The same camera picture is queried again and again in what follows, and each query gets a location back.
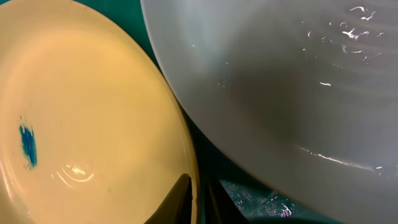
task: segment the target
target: blue mark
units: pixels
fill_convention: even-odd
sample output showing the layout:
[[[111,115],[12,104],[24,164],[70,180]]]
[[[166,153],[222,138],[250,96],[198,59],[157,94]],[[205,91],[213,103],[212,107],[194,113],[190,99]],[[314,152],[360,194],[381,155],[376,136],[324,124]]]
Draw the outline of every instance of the blue mark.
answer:
[[[21,134],[22,149],[29,161],[29,168],[32,169],[37,165],[36,141],[33,128],[29,129],[24,125],[20,125],[19,132]]]

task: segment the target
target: white bowl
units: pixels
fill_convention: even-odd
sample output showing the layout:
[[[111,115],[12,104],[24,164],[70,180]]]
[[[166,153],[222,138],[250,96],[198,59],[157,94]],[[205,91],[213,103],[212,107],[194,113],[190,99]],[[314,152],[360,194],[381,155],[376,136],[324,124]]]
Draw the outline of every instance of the white bowl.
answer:
[[[195,222],[183,116],[122,29],[73,1],[0,6],[1,223],[143,223],[183,173]]]
[[[226,156],[336,220],[396,222],[397,3],[141,3],[166,80]]]

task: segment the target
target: ceramic dish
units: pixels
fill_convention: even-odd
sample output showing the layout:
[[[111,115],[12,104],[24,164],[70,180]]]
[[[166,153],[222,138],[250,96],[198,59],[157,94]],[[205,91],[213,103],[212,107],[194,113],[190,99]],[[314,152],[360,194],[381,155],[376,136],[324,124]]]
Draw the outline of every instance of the ceramic dish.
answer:
[[[166,80],[226,156],[338,221],[398,219],[396,2],[141,3]]]
[[[0,6],[0,223],[143,223],[183,173],[195,202],[181,111],[123,30],[73,1]]]

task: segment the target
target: yellow plate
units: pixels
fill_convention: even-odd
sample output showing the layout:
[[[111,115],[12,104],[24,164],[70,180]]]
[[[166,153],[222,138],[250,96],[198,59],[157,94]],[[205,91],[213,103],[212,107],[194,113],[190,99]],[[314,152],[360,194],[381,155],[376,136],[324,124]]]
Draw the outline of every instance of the yellow plate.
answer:
[[[143,223],[182,173],[195,205],[181,111],[124,31],[73,1],[0,6],[1,223]]]

